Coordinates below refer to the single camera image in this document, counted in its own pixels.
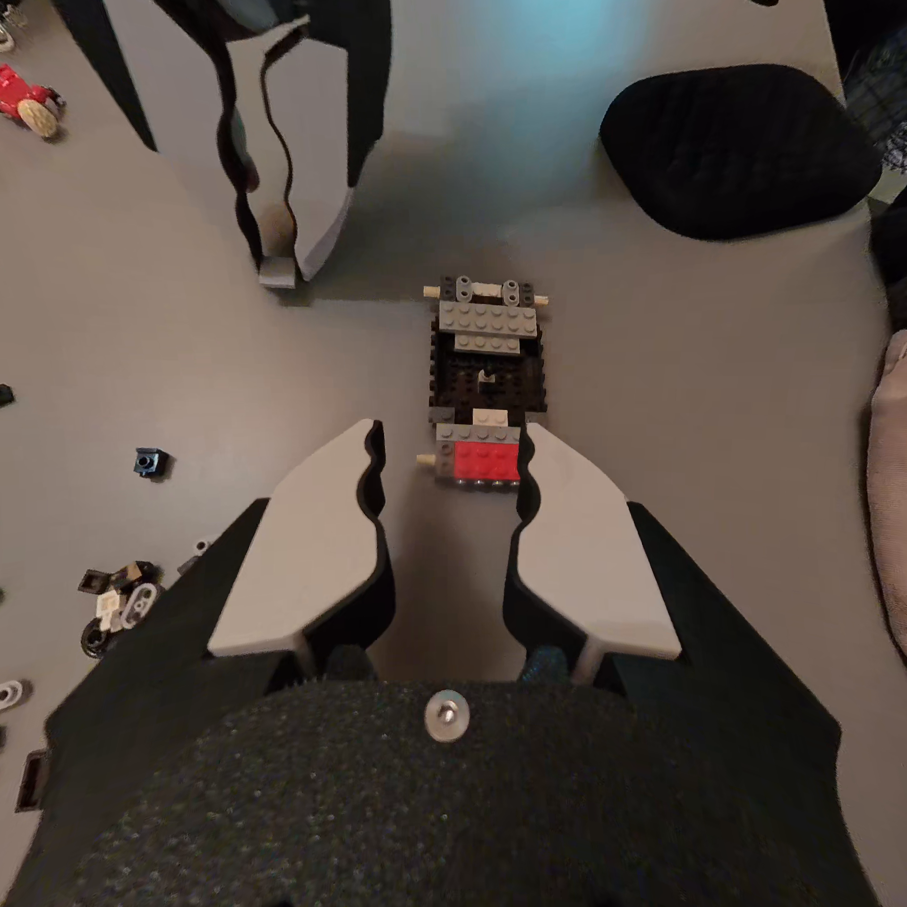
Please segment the red toy part with wheel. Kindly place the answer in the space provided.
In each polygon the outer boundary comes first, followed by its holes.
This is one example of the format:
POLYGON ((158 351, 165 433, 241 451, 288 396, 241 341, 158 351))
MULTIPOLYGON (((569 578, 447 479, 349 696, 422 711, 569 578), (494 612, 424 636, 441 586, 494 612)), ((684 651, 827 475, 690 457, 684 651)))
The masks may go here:
POLYGON ((60 135, 66 101, 55 89, 33 85, 8 63, 1 64, 1 113, 46 142, 60 135))

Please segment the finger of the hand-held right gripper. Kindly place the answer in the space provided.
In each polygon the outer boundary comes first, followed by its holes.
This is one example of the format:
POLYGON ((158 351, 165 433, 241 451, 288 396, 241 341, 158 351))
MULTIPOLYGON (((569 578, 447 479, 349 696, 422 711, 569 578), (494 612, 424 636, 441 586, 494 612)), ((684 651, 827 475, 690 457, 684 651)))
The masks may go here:
POLYGON ((234 229, 255 270, 263 245, 248 196, 258 187, 228 43, 250 33, 220 2, 107 2, 158 153, 210 220, 234 229))
POLYGON ((267 122, 287 162, 283 201, 291 255, 311 281, 334 250, 350 210, 347 52, 310 35, 310 17, 291 25, 266 52, 262 96, 267 122))

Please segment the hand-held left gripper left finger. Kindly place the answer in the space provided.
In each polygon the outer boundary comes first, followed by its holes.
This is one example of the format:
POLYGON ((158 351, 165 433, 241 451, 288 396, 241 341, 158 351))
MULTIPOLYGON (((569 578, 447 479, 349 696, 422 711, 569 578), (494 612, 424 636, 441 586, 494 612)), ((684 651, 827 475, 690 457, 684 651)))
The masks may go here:
POLYGON ((216 657, 293 651, 322 670, 338 646, 363 650, 394 617, 380 523, 383 424, 363 419, 278 483, 210 636, 216 657))

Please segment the black quilted pad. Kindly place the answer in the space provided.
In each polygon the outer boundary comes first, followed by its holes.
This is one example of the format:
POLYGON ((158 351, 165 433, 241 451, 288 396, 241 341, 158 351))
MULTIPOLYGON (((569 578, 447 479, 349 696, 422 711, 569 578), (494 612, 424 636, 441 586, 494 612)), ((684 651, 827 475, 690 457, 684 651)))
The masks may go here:
POLYGON ((867 131, 781 64, 660 74, 609 105, 599 139, 641 210, 693 240, 743 240, 836 218, 881 175, 867 131))

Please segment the scattered small brick pieces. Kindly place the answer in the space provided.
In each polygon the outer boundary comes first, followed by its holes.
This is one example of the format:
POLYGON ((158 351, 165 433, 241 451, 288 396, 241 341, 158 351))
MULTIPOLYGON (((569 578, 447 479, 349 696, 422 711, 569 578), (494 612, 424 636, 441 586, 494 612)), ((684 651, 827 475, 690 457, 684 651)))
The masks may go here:
MULTIPOLYGON (((14 391, 9 385, 1 384, 2 407, 13 402, 16 402, 14 391)), ((136 449, 133 471, 144 479, 163 479, 170 459, 171 456, 159 448, 140 447, 136 449)), ((187 573, 209 548, 207 539, 197 541, 193 555, 178 567, 178 574, 187 573)), ((162 570, 150 561, 131 561, 113 573, 86 571, 78 591, 95 599, 95 617, 86 624, 80 642, 88 658, 102 659, 115 634, 135 629, 142 623, 163 595, 163 587, 158 582, 162 574, 162 570)), ((31 692, 32 685, 25 679, 2 682, 2 714, 25 703, 31 692)))

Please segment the toy brick car chassis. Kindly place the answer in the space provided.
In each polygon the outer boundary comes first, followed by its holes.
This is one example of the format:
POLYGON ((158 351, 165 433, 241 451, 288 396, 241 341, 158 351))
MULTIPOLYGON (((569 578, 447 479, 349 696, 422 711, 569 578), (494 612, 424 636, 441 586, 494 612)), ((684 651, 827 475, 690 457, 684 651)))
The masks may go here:
POLYGON ((445 276, 425 286, 434 306, 427 417, 435 447, 417 461, 437 482, 481 491, 519 488, 523 428, 543 421, 547 389, 533 285, 445 276))

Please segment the grey desk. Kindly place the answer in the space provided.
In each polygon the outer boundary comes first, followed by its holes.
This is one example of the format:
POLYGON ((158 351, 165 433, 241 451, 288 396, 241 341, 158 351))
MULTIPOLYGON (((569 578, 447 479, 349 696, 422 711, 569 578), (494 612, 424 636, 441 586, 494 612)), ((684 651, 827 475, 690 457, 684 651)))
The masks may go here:
POLYGON ((645 505, 836 717, 845 818, 880 901, 905 905, 905 667, 861 493, 887 343, 865 206, 740 244, 665 231, 599 146, 647 74, 740 59, 835 85, 821 2, 394 2, 385 134, 334 253, 295 298, 257 283, 146 149, 48 2, 14 64, 61 91, 67 135, 2 123, 2 678, 34 693, 2 750, 2 894, 43 722, 92 667, 87 568, 168 577, 311 451, 384 421, 392 679, 513 676, 501 618, 512 495, 457 493, 425 449, 441 274, 550 297, 549 426, 645 505), (163 479, 136 449, 170 455, 163 479))

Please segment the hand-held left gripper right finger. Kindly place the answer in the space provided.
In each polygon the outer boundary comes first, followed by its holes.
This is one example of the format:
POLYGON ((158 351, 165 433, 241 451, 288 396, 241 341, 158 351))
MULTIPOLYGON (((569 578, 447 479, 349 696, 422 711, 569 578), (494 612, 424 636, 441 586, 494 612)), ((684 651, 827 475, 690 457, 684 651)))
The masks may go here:
POLYGON ((618 485, 534 423, 517 465, 505 626, 527 659, 559 652, 576 684, 594 683, 614 656, 676 661, 681 641, 618 485))

